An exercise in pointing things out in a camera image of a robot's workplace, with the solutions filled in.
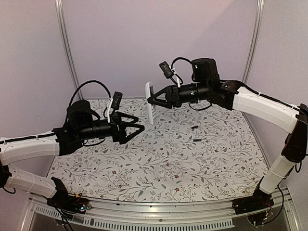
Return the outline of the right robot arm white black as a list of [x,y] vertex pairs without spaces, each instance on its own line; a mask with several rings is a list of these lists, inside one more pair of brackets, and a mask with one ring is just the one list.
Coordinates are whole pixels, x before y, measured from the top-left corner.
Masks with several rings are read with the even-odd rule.
[[202,100],[228,110],[244,112],[268,121],[287,132],[288,136],[281,155],[275,160],[269,172],[260,180],[256,194],[249,198],[249,206],[259,210],[267,203],[279,183],[297,163],[307,155],[308,108],[288,104],[257,92],[238,80],[221,80],[216,61],[199,58],[189,62],[192,66],[192,83],[183,85],[178,77],[173,85],[155,93],[152,82],[145,85],[148,116],[151,124],[155,119],[155,106],[180,108],[183,103],[197,103]]

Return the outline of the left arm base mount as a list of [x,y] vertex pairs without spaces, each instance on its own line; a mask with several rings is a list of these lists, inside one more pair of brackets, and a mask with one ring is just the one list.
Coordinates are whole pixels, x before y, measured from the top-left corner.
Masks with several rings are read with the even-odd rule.
[[81,193],[70,195],[60,179],[52,177],[51,180],[55,183],[56,193],[53,197],[47,198],[47,205],[73,214],[85,214],[91,209],[89,200],[83,198]]

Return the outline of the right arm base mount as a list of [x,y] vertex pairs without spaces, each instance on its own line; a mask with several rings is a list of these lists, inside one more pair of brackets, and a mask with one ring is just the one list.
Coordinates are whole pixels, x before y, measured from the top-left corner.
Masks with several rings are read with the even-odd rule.
[[254,226],[260,226],[266,223],[269,216],[272,215],[273,206],[274,201],[271,194],[266,194],[259,188],[255,189],[251,196],[232,201],[232,208],[235,214],[251,213],[247,219]]

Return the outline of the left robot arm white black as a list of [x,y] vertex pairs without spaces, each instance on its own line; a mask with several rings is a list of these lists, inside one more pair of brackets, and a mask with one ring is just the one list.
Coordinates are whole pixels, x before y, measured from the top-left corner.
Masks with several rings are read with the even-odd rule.
[[115,112],[106,119],[80,100],[67,108],[67,121],[49,132],[19,138],[0,140],[0,186],[16,188],[51,198],[61,208],[71,205],[71,197],[58,178],[45,178],[24,171],[14,162],[42,156],[63,156],[77,151],[83,141],[111,137],[113,142],[125,144],[144,131],[136,116]]

